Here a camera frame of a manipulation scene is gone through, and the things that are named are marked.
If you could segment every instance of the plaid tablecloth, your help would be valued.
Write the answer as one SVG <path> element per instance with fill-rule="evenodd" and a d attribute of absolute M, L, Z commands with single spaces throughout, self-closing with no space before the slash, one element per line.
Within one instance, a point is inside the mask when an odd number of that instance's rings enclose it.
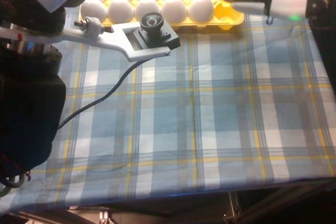
<path fill-rule="evenodd" d="M 67 26 L 78 18 L 68 10 Z M 336 104 L 306 23 L 246 16 L 231 31 L 180 33 L 170 57 L 137 68 L 108 100 L 62 128 L 32 181 L 0 211 L 90 205 L 335 176 Z M 130 66 L 72 42 L 63 119 Z"/>

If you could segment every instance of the tablecloth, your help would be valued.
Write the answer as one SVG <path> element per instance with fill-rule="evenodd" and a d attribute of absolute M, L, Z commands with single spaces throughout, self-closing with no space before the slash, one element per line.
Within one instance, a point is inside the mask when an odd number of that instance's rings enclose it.
<path fill-rule="evenodd" d="M 66 26 L 77 18 L 69 9 Z M 335 176 L 336 104 L 307 23 L 247 15 L 230 31 L 179 35 L 171 56 L 137 68 L 63 127 L 32 180 L 0 200 L 1 213 Z M 63 119 L 130 66 L 115 51 L 56 47 Z"/>

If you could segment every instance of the green led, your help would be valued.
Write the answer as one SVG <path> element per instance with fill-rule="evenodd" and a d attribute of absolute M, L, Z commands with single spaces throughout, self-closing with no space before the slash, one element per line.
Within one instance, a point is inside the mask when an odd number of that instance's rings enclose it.
<path fill-rule="evenodd" d="M 289 16 L 288 19 L 291 21 L 301 21 L 302 20 L 301 16 L 298 16 L 298 15 Z"/>

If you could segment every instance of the black camera module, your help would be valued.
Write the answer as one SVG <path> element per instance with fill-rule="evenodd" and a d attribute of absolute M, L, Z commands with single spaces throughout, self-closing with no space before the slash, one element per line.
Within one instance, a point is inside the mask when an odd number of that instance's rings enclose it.
<path fill-rule="evenodd" d="M 160 13 L 147 13 L 140 19 L 140 28 L 133 31 L 140 49 L 179 47 L 180 39 Z"/>

